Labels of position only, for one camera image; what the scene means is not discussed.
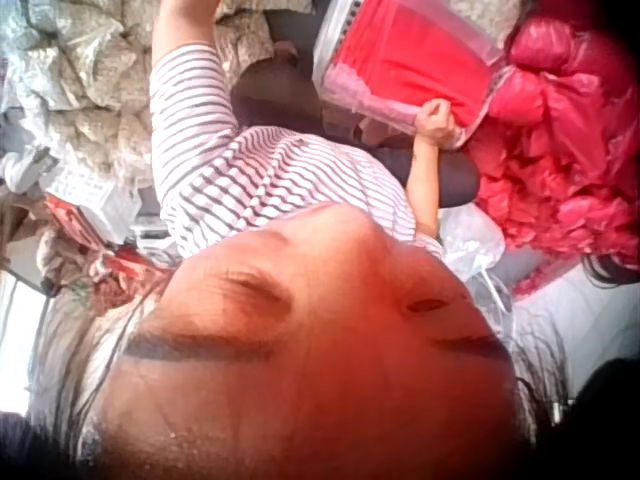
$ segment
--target window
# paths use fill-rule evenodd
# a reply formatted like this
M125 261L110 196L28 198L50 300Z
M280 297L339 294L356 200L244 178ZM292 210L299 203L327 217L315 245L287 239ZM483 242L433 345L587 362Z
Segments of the window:
M49 298L13 272L0 273L0 411L26 414L30 363Z

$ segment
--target hand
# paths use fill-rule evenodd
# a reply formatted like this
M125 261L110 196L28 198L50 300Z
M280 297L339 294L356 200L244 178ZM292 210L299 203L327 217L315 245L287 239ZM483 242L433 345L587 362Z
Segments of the hand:
M416 134L430 144L442 147L455 135L456 121L451 114L451 104L442 99L425 103L414 122Z

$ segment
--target eye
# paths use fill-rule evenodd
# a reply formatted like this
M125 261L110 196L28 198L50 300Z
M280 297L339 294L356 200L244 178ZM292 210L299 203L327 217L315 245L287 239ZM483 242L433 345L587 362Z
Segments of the eye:
M440 308L444 308L448 305L444 300L437 298L429 298L425 300L419 300L407 305L407 310L410 313L428 313Z
M291 299L288 289L264 272L228 270L224 280L275 303L289 303Z

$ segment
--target forehead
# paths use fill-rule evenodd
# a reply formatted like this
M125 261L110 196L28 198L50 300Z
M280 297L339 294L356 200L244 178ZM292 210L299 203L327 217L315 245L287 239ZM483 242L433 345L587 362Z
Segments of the forehead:
M233 455L329 464L351 452L349 468L384 470L385 462L415 464L418 451L430 464L444 451L466 452L490 425L512 420L510 368L489 344L477 355L480 342L372 325L300 337L284 351L182 339L168 355L166 345L149 354L149 339L134 337L102 397L106 438L142 456L195 446L209 451L212 469Z

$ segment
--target red cloth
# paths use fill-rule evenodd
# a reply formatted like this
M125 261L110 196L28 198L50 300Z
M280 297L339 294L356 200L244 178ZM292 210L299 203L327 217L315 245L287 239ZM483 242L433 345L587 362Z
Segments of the red cloth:
M478 204L507 245L552 259L521 294L548 283L571 256L639 263L638 82L619 45L584 31L592 12L582 3L542 2L555 18L522 26L509 52L513 72L465 147L484 176Z
M380 98L415 106L447 99L462 127L481 116L493 73L458 36L394 0L362 5L333 63Z

